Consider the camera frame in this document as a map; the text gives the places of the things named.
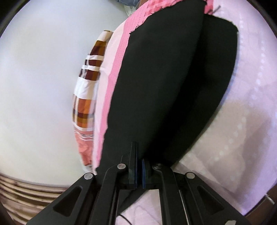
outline black wire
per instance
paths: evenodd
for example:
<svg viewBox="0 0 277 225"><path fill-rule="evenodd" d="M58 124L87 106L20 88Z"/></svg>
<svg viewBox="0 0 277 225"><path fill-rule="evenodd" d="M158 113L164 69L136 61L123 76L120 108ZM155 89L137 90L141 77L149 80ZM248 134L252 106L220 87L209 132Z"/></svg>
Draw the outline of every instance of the black wire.
<svg viewBox="0 0 277 225"><path fill-rule="evenodd" d="M119 214L119 216L121 216L124 220L126 220L128 222L128 224L132 225L131 222L123 215Z"/></svg>

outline light pink fabric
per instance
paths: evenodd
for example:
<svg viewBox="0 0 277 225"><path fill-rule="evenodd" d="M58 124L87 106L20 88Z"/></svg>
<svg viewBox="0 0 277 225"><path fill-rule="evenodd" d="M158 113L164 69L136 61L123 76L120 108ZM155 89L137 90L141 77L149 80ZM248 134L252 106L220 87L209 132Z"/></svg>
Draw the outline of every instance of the light pink fabric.
<svg viewBox="0 0 277 225"><path fill-rule="evenodd" d="M239 29L237 62L217 116L174 169L180 173L194 171L239 212L246 214L277 180L277 40L263 17L246 0L214 0L213 4L214 8L221 6L215 16L232 21ZM135 17L138 17L136 21L144 21L141 14L136 13ZM126 22L124 28L119 28L121 32L116 30L112 36L123 48L115 45L107 50L107 55L116 55L117 62L111 65L104 59L102 64L102 70L107 70L107 85L98 93L105 99L95 117L99 121L95 159L98 163L111 96L130 27L135 26L133 20ZM143 196L147 200L135 203L124 215L133 218L136 221L133 224L159 224L143 220L146 215L160 214L154 207L159 204L154 195L158 193L153 191L152 197Z"/></svg>

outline brown and white plaid cloth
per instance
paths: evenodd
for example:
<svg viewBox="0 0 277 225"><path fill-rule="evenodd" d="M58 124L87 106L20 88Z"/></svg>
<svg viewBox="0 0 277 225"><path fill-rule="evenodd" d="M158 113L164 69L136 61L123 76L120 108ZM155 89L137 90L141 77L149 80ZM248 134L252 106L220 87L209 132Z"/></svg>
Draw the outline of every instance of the brown and white plaid cloth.
<svg viewBox="0 0 277 225"><path fill-rule="evenodd" d="M98 37L81 68L74 90L72 118L79 153L85 166L91 165L92 161L94 108L100 76L99 69L112 34L113 32L105 30Z"/></svg>

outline black fabric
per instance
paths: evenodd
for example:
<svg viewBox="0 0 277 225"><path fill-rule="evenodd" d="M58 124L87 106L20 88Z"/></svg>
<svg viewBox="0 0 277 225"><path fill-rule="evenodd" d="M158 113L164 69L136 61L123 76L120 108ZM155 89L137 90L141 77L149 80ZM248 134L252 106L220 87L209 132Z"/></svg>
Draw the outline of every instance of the black fabric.
<svg viewBox="0 0 277 225"><path fill-rule="evenodd" d="M98 173L138 142L138 157L172 165L205 127L230 82L237 29L185 0L130 34L111 99ZM119 213L144 192L125 191Z"/></svg>

